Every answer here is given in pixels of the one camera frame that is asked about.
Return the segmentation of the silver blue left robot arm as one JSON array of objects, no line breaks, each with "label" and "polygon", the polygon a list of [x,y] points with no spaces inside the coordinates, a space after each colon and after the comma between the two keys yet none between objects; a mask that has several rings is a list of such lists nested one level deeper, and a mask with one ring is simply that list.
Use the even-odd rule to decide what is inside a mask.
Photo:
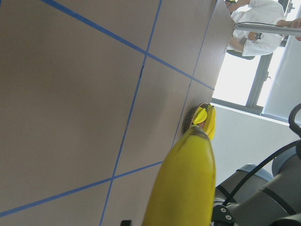
[{"label": "silver blue left robot arm", "polygon": [[247,164],[216,187],[213,226],[299,226],[301,141],[259,165]]}]

